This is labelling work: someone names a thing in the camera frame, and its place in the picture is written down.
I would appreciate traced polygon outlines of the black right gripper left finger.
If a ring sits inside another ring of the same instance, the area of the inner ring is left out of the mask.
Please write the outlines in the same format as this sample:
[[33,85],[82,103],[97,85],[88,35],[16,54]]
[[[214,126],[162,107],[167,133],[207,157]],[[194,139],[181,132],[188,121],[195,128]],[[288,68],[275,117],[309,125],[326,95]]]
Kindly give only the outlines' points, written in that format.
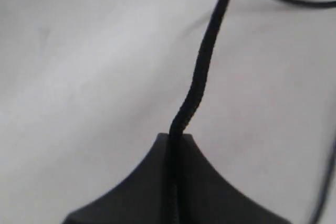
[[115,188],[71,212],[64,223],[172,223],[173,179],[167,134]]

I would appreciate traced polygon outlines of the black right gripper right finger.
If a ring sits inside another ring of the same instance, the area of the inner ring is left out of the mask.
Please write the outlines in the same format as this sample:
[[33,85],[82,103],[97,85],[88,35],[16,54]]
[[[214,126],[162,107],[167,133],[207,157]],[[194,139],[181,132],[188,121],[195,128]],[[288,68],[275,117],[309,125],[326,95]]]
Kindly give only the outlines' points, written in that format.
[[181,223],[269,224],[286,219],[252,201],[226,181],[190,134],[177,142]]

